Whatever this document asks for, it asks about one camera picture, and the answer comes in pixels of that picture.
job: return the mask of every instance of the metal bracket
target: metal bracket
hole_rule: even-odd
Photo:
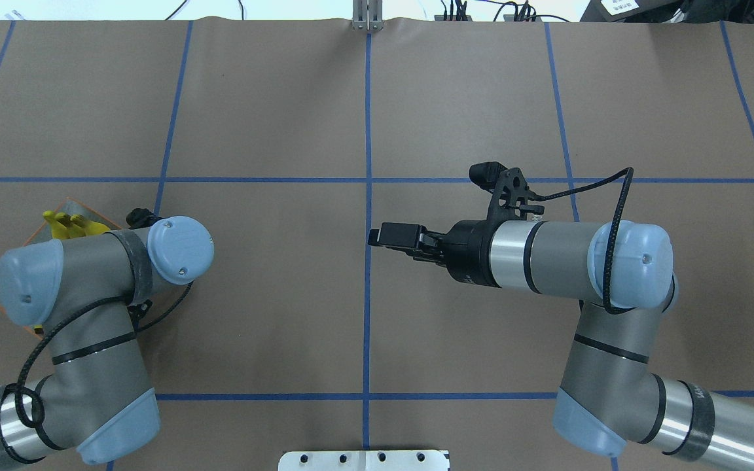
[[[353,0],[354,31],[376,33],[383,29],[383,0]]]

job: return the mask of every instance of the white paper sticker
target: white paper sticker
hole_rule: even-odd
[[[636,0],[601,0],[601,5],[610,12],[610,15],[619,15],[638,8]]]

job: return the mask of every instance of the white mounting plate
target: white mounting plate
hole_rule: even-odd
[[[278,461],[278,471],[450,471],[450,452],[439,450],[289,452],[284,453]]]

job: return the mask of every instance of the light blue joint cap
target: light blue joint cap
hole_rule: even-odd
[[[57,302],[62,277],[59,239],[6,251],[0,258],[0,304],[15,324],[42,324]]]
[[[150,388],[77,447],[86,464],[111,462],[132,453],[159,433],[156,390]]]
[[[628,444],[561,388],[557,388],[551,423],[570,444],[596,455],[617,458]]]
[[[598,296],[604,288],[604,257],[609,235],[610,223],[607,223],[592,236],[586,255],[592,287]],[[610,281],[613,306],[657,307],[668,295],[672,277],[673,247],[665,229],[623,220],[613,253],[613,279]]]
[[[147,253],[162,278],[185,285],[209,269],[215,258],[215,242],[194,218],[170,217],[150,227]]]

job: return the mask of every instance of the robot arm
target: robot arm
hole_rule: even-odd
[[[543,207],[531,201],[580,190],[538,196],[519,169],[498,163],[473,165],[470,179],[493,194],[486,220],[460,221],[446,234],[383,223],[368,244],[444,266],[461,283],[579,299],[553,419],[572,444],[616,457],[633,441],[685,461],[754,469],[754,408],[647,372],[678,289],[667,232],[620,220],[623,191],[613,223],[542,222]]]
[[[212,260],[209,232],[188,217],[5,253],[0,299],[13,322],[62,326],[84,313],[51,331],[54,375],[0,387],[0,469],[70,447],[88,464],[109,462],[149,442],[158,406],[127,307],[191,283]]]

